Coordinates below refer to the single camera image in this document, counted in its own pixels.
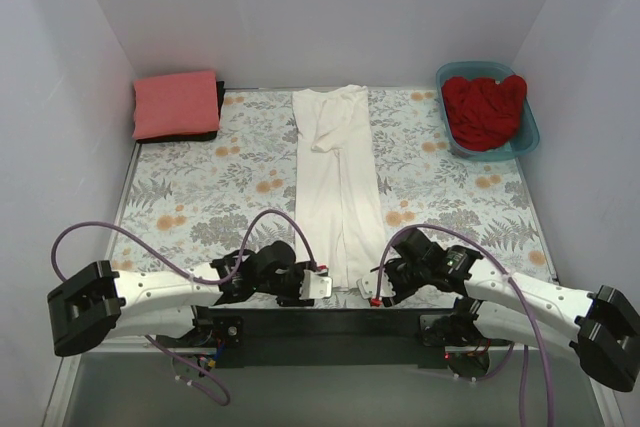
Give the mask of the white t shirt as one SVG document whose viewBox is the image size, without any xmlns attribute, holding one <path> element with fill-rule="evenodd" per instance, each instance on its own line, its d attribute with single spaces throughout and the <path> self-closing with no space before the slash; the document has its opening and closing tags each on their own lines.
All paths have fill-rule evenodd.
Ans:
<svg viewBox="0 0 640 427">
<path fill-rule="evenodd" d="M 340 290 L 357 287 L 379 264 L 387 242 L 368 94 L 357 85 L 292 94 L 295 221 Z"/>
</svg>

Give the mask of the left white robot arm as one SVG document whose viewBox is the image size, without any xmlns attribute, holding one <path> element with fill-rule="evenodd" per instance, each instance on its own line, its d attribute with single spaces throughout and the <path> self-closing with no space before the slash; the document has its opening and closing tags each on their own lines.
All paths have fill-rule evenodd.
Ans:
<svg viewBox="0 0 640 427">
<path fill-rule="evenodd" d="M 211 320 L 196 307 L 210 308 L 266 293 L 294 305 L 321 297 L 316 266 L 299 262 L 293 249 L 276 241 L 259 251 L 233 251 L 188 270 L 122 272 L 97 261 L 63 281 L 47 296 L 54 353 L 71 357 L 107 338 L 162 335 L 193 347 L 213 333 Z"/>
</svg>

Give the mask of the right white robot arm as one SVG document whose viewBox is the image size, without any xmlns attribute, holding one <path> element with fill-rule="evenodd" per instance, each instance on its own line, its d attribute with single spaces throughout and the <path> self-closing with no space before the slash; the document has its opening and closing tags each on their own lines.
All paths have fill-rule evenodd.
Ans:
<svg viewBox="0 0 640 427">
<path fill-rule="evenodd" d="M 451 313 L 426 329 L 430 345 L 467 347 L 506 341 L 540 354 L 575 355 L 591 379 L 618 392 L 639 375 L 639 314 L 618 289 L 571 289 L 512 272 L 476 242 L 442 247 L 423 225 L 397 232 L 376 268 L 371 304 L 396 306 L 431 286 L 456 299 Z"/>
</svg>

